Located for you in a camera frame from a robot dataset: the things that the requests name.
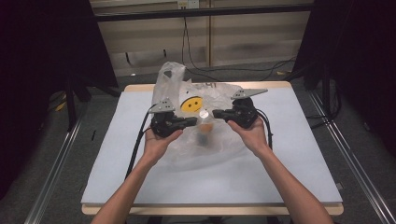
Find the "metal frame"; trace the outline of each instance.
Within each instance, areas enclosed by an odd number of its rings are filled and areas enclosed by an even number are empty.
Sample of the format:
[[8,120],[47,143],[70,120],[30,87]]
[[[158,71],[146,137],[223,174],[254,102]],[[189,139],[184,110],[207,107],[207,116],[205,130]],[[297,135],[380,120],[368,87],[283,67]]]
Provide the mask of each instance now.
[[50,197],[55,189],[56,182],[61,175],[64,163],[66,162],[67,155],[69,154],[70,148],[73,146],[74,140],[78,134],[78,129],[81,125],[81,120],[84,117],[88,109],[88,103],[83,104],[82,110],[79,114],[78,120],[74,125],[73,129],[67,133],[64,143],[62,144],[61,150],[59,151],[58,157],[53,163],[52,168],[49,172],[46,182],[44,183],[40,194],[35,199],[35,203],[29,212],[28,217],[25,220],[25,224],[40,223],[41,218],[46,211],[47,205],[50,202]]
[[314,91],[311,91],[309,92],[309,95],[315,107],[317,108],[317,111],[321,116],[323,116],[323,121],[327,123],[327,129],[332,135],[334,142],[343,154],[346,163],[348,164],[358,183],[361,185],[361,189],[363,190],[364,194],[366,195],[367,199],[369,200],[376,213],[378,214],[381,222],[384,224],[396,223],[396,219],[390,212],[386,201],[379,193],[378,189],[375,187],[369,176],[364,171],[363,167],[361,166],[349,144],[347,143],[347,140],[341,134],[335,122],[326,118],[326,111],[323,108],[323,102],[320,100],[318,94]]
[[164,10],[150,12],[130,12],[130,13],[102,13],[95,14],[96,21],[137,21],[151,19],[183,18],[183,17],[204,17],[204,16],[225,16],[241,14],[261,14],[278,12],[299,12],[311,11],[314,9],[326,9],[329,7],[339,7],[336,4],[295,4],[278,5],[265,7],[209,7],[186,10]]

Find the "wooden table edge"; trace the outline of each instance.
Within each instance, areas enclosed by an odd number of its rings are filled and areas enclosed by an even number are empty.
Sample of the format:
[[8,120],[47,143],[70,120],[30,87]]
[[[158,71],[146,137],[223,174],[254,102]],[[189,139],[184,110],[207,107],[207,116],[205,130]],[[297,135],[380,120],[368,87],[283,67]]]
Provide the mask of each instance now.
[[[242,88],[291,88],[288,81],[256,81],[256,82],[225,82],[238,85]],[[125,87],[124,91],[152,91],[155,84],[133,84]],[[82,213],[96,215],[100,206],[83,204]],[[344,212],[342,203],[328,203],[326,210],[331,216],[339,216]],[[132,207],[130,214],[133,215],[157,215],[157,216],[282,216],[288,215],[285,206],[153,206]]]
[[[331,216],[339,216],[344,212],[342,203],[328,203],[324,205]],[[100,206],[82,205],[82,213],[96,215]],[[257,206],[136,206],[132,207],[131,215],[142,216],[287,216],[286,206],[282,205],[257,205]]]
[[[291,88],[288,81],[256,81],[256,82],[224,82],[232,85],[238,85],[243,88]],[[132,84],[125,87],[124,91],[152,91],[155,84]]]

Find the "hand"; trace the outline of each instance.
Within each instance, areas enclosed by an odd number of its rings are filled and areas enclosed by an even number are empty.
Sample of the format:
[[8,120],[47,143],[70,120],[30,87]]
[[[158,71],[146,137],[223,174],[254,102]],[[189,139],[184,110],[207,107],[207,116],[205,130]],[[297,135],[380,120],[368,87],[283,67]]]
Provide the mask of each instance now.
[[165,154],[166,149],[169,144],[183,133],[182,130],[177,130],[171,135],[161,138],[149,128],[146,130],[146,142],[145,142],[145,151],[143,153],[142,159],[148,160],[152,165],[155,165],[157,161]]
[[241,128],[232,120],[229,120],[227,123],[230,125],[231,129],[241,136],[247,148],[257,157],[259,157],[260,152],[263,150],[270,149],[267,144],[264,124],[261,118],[257,118],[248,129]]

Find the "plastic bag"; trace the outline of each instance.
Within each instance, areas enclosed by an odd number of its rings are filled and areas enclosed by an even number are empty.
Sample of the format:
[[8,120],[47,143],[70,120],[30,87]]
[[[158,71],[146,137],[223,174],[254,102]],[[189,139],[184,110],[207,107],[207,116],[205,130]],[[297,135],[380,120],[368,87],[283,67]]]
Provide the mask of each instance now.
[[[243,150],[245,145],[239,135],[223,119],[214,119],[212,114],[214,109],[232,108],[231,96],[241,87],[226,83],[185,82],[184,70],[182,64],[165,63],[154,88],[152,103],[169,97],[178,117],[198,118],[196,126],[184,129],[183,134],[169,145],[166,160],[189,162],[220,152],[227,152],[227,157],[232,157]],[[165,74],[167,71],[171,71],[171,77]]]

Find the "cable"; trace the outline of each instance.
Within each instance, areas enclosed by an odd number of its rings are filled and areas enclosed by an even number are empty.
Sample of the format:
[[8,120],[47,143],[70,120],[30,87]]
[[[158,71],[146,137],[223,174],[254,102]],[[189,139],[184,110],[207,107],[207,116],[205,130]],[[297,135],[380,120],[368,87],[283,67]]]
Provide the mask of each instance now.
[[[286,60],[286,61],[281,61],[281,62],[276,63],[272,68],[266,68],[266,69],[250,69],[250,68],[215,68],[215,69],[201,69],[201,68],[198,68],[198,67],[195,65],[195,63],[193,62],[192,57],[191,57],[190,36],[189,36],[189,29],[188,29],[188,27],[187,27],[187,20],[186,20],[186,18],[184,18],[183,44],[182,44],[182,48],[181,48],[181,61],[182,61],[182,63],[183,63],[184,65],[186,65],[186,64],[184,63],[184,39],[185,39],[185,36],[187,36],[187,44],[188,44],[188,50],[189,50],[189,58],[190,58],[190,61],[191,61],[191,63],[192,63],[192,66],[193,66],[196,70],[201,71],[201,72],[216,72],[216,71],[251,71],[251,72],[266,72],[266,71],[271,71],[269,75],[267,75],[265,78],[263,78],[263,79],[260,80],[260,81],[264,81],[265,79],[267,79],[268,77],[270,77],[270,76],[272,75],[272,73],[274,72],[274,69],[277,69],[277,68],[279,68],[279,67],[282,67],[282,66],[285,65],[286,63],[294,62],[293,59],[296,58],[296,57],[294,56],[294,57],[292,57],[292,58],[290,58],[290,59],[288,59],[288,60]],[[209,78],[211,78],[211,79],[213,79],[213,80],[216,80],[216,81],[218,81],[218,82],[221,82],[220,80],[218,80],[218,79],[216,79],[216,78],[214,78],[214,77],[210,77],[210,76],[203,75],[203,74],[200,74],[200,73],[194,73],[194,72],[192,72],[190,69],[188,69],[187,67],[186,67],[186,70],[189,71],[189,72],[191,72],[192,74],[197,75],[197,76],[209,77]]]
[[[225,223],[226,220],[230,219],[230,217],[223,217],[220,223]],[[209,218],[203,219],[201,221],[176,221],[176,222],[169,222],[169,224],[188,224],[188,223],[198,223],[198,224],[212,224]]]
[[148,112],[146,113],[145,118],[143,119],[143,123],[142,123],[142,126],[140,127],[139,134],[137,135],[136,143],[134,144],[134,151],[132,152],[132,157],[131,157],[131,160],[130,160],[130,162],[129,162],[128,170],[126,171],[125,179],[126,179],[126,177],[128,177],[128,175],[131,173],[132,168],[134,168],[134,160],[136,159],[136,154],[137,154],[137,150],[139,149],[140,141],[142,140],[143,134],[145,133],[145,132],[143,131],[143,129],[144,129],[144,127],[145,127],[145,124],[146,124],[146,121],[147,121],[147,119],[148,119],[148,116],[149,116],[149,110],[148,110]]
[[332,112],[330,115],[313,115],[313,116],[306,116],[307,119],[327,119],[324,120],[320,123],[314,124],[311,126],[311,129],[316,129],[324,124],[329,124],[330,121],[334,120],[338,114],[340,113],[341,107],[342,107],[342,101],[341,101],[341,94],[339,92],[339,88],[337,85],[335,85],[335,92],[334,92],[334,96],[332,98],[332,108],[335,109],[334,112]]
[[272,136],[273,134],[271,133],[271,126],[270,126],[270,120],[268,119],[268,117],[265,115],[265,113],[260,110],[260,109],[256,109],[257,112],[259,113],[259,116],[262,118],[262,120],[265,123],[265,126],[267,127],[267,132],[268,132],[268,146],[273,149],[273,141],[272,141]]

